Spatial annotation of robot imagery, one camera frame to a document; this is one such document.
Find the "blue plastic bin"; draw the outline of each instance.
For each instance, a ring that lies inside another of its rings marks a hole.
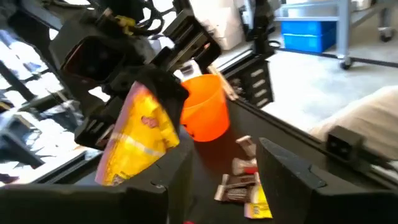
[[[322,53],[336,44],[336,29],[323,35],[284,34],[285,48],[305,52]]]
[[[282,34],[323,35],[336,29],[336,22],[293,21],[282,22]]]

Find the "orange plastic cup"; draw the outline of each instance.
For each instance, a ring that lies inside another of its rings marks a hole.
[[[221,80],[216,75],[201,75],[182,83],[189,91],[181,124],[198,142],[212,141],[229,127],[228,108]]]

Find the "gray floor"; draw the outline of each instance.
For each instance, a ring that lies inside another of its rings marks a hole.
[[[398,63],[398,37],[380,42],[377,24],[374,16],[352,31],[350,55]],[[397,11],[393,24],[397,29]],[[335,54],[334,48],[328,53]],[[263,110],[302,130],[381,87],[398,85],[396,68],[356,63],[343,71],[335,59],[290,52],[277,52],[269,61],[275,103]]]

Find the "yellow wrapper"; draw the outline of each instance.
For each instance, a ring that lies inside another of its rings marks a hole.
[[[253,195],[252,202],[244,204],[244,216],[246,218],[260,219],[272,218],[271,211],[267,203],[266,195],[261,184],[255,186],[256,193]]]
[[[145,86],[138,85],[131,101],[123,106],[116,122],[119,128],[115,127],[106,146],[108,154],[103,156],[99,165],[103,170],[96,178],[100,184],[120,184],[180,143],[167,113]]]

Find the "metal frame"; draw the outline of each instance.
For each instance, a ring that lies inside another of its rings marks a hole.
[[[349,60],[349,41],[351,28],[379,13],[379,30],[389,36],[391,34],[392,8],[395,0],[379,0],[369,9],[351,12],[352,3],[349,0],[332,0],[321,2],[306,2],[299,4],[283,4],[275,12],[276,21],[336,21],[337,54],[342,60]]]

